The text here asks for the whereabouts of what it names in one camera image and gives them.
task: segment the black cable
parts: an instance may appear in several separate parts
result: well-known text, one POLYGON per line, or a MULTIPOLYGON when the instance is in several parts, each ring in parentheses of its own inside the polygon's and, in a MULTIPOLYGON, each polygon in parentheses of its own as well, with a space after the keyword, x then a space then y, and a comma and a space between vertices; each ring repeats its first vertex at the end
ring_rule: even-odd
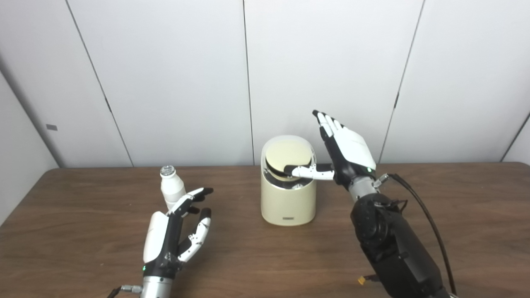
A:
POLYGON ((110 292, 109 296, 107 296, 107 298, 114 298, 114 297, 116 297, 116 295, 118 295, 118 293, 120 292, 120 290, 121 290, 121 286, 119 286, 119 287, 113 289, 113 290, 110 292))
POLYGON ((434 234, 436 235, 436 240, 438 240, 438 244, 440 245, 441 255, 444 258, 445 268, 447 270, 447 276, 449 277, 449 285, 451 286, 451 292, 456 295, 455 281, 453 278, 453 272, 451 271, 451 265, 449 264, 449 258, 447 257, 447 251, 445 250, 444 242, 441 239, 440 232, 438 231, 438 228, 436 227, 436 224, 434 223, 434 220, 432 219, 432 216, 430 215, 429 210, 427 210, 427 207, 421 200, 420 196, 418 196, 418 194, 416 194, 414 189, 412 189, 412 186, 410 186, 403 178, 401 178, 398 174, 388 174, 388 176, 394 179, 399 184, 401 184, 404 188, 406 188, 412 194, 412 196, 416 199, 421 209, 425 213, 425 216, 427 217, 427 220, 429 221, 432 227, 432 230, 434 231, 434 234))

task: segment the white wall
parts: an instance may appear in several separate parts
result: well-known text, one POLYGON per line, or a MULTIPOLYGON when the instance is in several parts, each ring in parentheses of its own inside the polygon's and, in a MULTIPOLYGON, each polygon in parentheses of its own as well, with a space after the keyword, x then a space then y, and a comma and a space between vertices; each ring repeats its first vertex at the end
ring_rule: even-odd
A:
POLYGON ((0 73, 0 225, 57 164, 0 73))
POLYGON ((502 161, 518 161, 530 165, 530 121, 526 122, 502 161))
POLYGON ((135 166, 252 164, 241 0, 69 0, 135 166))
POLYGON ((498 162, 530 111, 530 2, 427 0, 381 162, 498 162))
POLYGON ((422 1, 248 0, 254 160, 294 134, 330 158, 313 109, 363 135, 377 160, 422 1))
POLYGON ((131 166, 64 0, 0 1, 0 67, 60 165, 131 166))

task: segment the white bottle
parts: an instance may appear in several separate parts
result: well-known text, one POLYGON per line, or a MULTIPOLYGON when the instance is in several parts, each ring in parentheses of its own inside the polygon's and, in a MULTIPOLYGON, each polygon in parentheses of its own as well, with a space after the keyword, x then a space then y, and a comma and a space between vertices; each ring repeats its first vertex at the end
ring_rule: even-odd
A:
POLYGON ((165 165, 160 169, 160 190, 164 195, 167 209, 170 210, 183 195, 186 194, 184 189, 184 182, 176 174, 176 170, 172 165, 165 165))

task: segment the fingertip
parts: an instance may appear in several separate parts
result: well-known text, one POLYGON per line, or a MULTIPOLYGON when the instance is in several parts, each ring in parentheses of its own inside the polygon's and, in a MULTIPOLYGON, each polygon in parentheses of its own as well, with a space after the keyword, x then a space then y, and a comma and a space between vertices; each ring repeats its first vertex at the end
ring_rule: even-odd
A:
POLYGON ((199 215, 199 221, 202 221, 204 218, 211 218, 211 209, 210 208, 203 208, 201 210, 201 213, 199 215))

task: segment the robotic finger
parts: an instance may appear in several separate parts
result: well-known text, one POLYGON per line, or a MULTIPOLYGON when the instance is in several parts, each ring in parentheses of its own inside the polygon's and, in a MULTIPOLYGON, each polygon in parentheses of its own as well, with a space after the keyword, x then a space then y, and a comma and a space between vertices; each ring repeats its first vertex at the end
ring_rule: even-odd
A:
POLYGON ((335 171, 329 164, 315 164, 311 166, 286 165, 284 173, 292 177, 310 178, 315 180, 333 180, 335 171))

